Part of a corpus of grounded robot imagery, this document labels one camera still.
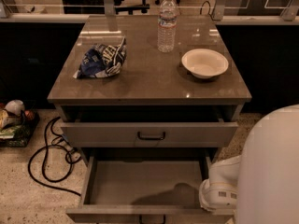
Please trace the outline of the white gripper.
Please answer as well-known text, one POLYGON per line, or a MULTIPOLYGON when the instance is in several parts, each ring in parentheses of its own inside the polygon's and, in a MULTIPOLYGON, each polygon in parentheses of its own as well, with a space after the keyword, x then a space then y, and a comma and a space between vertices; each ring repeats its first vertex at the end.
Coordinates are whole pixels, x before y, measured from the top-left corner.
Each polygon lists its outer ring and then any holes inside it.
POLYGON ((205 179, 199 187, 199 202, 207 211, 233 210, 236 208, 237 188, 227 183, 211 183, 205 179))

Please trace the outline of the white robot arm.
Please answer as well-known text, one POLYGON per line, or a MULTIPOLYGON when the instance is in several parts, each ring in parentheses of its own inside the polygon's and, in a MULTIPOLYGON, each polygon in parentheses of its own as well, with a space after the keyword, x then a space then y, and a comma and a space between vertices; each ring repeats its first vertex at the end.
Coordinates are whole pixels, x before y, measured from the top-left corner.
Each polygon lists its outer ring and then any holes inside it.
POLYGON ((199 201, 235 224, 299 224, 299 105, 264 116, 240 155, 213 163, 199 201))

